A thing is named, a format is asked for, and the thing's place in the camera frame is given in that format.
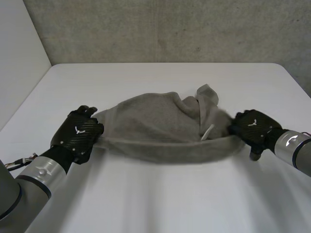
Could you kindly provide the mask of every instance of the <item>white table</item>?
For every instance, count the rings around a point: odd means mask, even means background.
[[[52,67],[0,132],[4,163],[43,153],[70,110],[209,84],[232,116],[257,109],[311,132],[311,99],[276,64],[63,64]],[[32,233],[309,233],[311,178],[249,148],[222,162],[158,166],[95,150],[74,164]]]

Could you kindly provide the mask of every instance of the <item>black carbon fiber hand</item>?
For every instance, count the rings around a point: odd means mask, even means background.
[[[228,127],[231,134],[237,135],[251,146],[250,158],[254,161],[258,160],[261,153],[267,149],[265,140],[272,129],[282,129],[282,127],[271,117],[256,110],[237,113],[232,125]]]
[[[104,132],[103,124],[98,123],[96,118],[91,118],[96,111],[95,107],[89,108],[83,105],[70,112],[52,138],[51,147],[64,147],[74,155],[75,163],[86,163],[94,143]]]

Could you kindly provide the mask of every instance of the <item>robotic hand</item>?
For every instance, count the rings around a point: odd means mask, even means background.
[[[64,180],[72,162],[89,160],[93,144],[104,132],[103,124],[91,117],[96,111],[95,107],[80,106],[70,112],[52,138],[51,148],[16,179],[0,161],[1,233],[25,232]]]
[[[95,107],[80,106],[69,113],[51,141],[51,147],[64,147],[73,155],[77,164],[86,163],[94,143],[104,132],[103,124],[91,116],[97,112]]]
[[[275,120],[256,110],[237,113],[228,130],[251,147],[251,160],[257,161],[265,149],[270,149],[284,162],[311,176],[310,134],[282,129]]]
[[[269,147],[267,142],[269,133],[285,132],[279,123],[256,110],[237,113],[228,129],[231,134],[237,135],[251,147],[250,159],[253,161],[257,161],[261,153]]]

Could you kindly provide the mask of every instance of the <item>gray towel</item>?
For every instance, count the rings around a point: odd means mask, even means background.
[[[94,147],[162,164],[222,160],[244,144],[228,135],[231,117],[217,104],[207,84],[184,100],[176,92],[136,96],[94,116],[105,127]],[[211,124],[207,140],[201,141]]]

